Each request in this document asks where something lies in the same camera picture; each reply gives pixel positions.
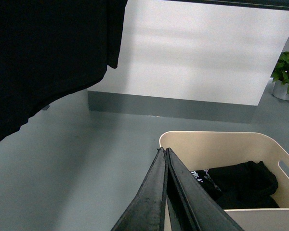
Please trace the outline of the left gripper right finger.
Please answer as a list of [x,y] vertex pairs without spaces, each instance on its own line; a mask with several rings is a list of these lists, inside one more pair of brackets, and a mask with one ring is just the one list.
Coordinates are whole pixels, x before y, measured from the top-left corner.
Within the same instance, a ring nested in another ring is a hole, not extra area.
[[202,188],[171,148],[168,164],[167,204],[171,231],[243,230]]

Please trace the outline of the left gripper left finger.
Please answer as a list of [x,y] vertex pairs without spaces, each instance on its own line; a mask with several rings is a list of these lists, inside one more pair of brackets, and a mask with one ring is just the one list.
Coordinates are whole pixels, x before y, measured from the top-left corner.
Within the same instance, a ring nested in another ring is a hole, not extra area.
[[163,231],[165,224],[168,164],[165,150],[158,152],[136,194],[113,231]]

